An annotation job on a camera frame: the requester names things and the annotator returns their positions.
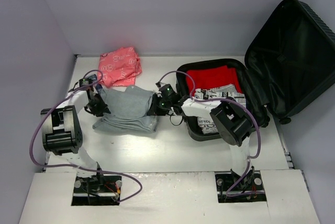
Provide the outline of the grey garment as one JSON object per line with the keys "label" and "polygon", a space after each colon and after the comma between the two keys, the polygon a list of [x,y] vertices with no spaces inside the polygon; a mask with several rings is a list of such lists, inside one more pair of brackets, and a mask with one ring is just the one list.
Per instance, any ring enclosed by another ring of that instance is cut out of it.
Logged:
{"label": "grey garment", "polygon": [[148,116],[154,92],[137,86],[128,86],[124,91],[103,89],[100,96],[110,113],[93,124],[96,131],[129,134],[153,133],[158,124],[157,116]]}

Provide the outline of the pink patterned garment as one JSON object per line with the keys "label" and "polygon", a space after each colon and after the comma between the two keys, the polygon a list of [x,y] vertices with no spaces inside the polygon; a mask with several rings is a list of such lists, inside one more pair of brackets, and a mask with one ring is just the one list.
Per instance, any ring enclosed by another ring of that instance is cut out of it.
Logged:
{"label": "pink patterned garment", "polygon": [[100,55],[98,79],[107,88],[135,85],[142,73],[141,61],[134,47],[120,48]]}

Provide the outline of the black white newspaper-print garment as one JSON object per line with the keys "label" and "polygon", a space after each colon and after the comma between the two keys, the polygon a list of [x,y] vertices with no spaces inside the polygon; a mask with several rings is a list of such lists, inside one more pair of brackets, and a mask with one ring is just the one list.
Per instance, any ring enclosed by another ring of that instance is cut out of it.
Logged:
{"label": "black white newspaper-print garment", "polygon": [[[244,107],[247,106],[245,95],[243,93],[239,93],[233,84],[228,84],[225,86],[210,89],[197,88],[195,90],[194,96],[195,98],[202,100],[219,98],[219,97],[232,98],[242,106]],[[197,123],[204,135],[218,133],[218,130],[211,119],[198,117]]]}

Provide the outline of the red garment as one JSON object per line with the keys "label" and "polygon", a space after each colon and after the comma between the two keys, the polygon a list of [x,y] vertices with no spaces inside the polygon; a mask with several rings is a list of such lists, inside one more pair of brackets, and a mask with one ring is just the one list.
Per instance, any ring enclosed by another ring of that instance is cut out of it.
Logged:
{"label": "red garment", "polygon": [[237,92],[242,93],[235,68],[224,65],[205,70],[188,70],[186,73],[194,80],[195,89],[212,89],[232,84]]}

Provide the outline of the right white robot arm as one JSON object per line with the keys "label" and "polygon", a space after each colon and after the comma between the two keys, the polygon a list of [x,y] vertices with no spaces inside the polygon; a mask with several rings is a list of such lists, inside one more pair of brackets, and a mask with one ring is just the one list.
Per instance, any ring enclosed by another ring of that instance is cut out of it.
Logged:
{"label": "right white robot arm", "polygon": [[251,180],[251,160],[256,159],[261,150],[259,126],[250,111],[230,97],[199,99],[176,93],[170,84],[157,82],[156,86],[159,92],[153,95],[147,114],[212,120],[220,137],[230,147],[233,185],[246,187]]}

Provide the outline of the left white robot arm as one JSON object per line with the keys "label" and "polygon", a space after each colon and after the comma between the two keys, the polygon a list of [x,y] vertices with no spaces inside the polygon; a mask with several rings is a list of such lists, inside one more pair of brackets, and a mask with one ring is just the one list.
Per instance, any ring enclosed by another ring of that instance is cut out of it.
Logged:
{"label": "left white robot arm", "polygon": [[48,116],[41,126],[42,143],[46,151],[60,156],[76,170],[77,179],[86,181],[92,192],[100,192],[105,185],[101,167],[83,147],[83,133],[78,118],[80,111],[95,117],[109,114],[108,106],[101,98],[102,89],[97,84],[97,76],[84,77],[77,82],[80,90],[71,89],[68,100],[61,102],[51,113],[41,111],[41,117]]}

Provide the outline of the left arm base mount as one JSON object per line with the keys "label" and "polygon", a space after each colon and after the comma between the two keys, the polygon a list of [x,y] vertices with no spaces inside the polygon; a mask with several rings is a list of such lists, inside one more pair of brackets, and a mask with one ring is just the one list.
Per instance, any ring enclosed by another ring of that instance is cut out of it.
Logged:
{"label": "left arm base mount", "polygon": [[119,175],[77,176],[71,206],[119,206],[121,187]]}

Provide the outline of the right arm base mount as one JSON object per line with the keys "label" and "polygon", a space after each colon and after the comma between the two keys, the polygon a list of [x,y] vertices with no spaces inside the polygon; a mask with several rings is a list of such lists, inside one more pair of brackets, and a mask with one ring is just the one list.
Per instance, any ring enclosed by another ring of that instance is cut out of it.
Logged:
{"label": "right arm base mount", "polygon": [[235,183],[238,176],[232,173],[215,173],[217,199],[225,203],[254,203],[266,202],[265,189],[260,171],[251,172],[227,195],[227,190]]}

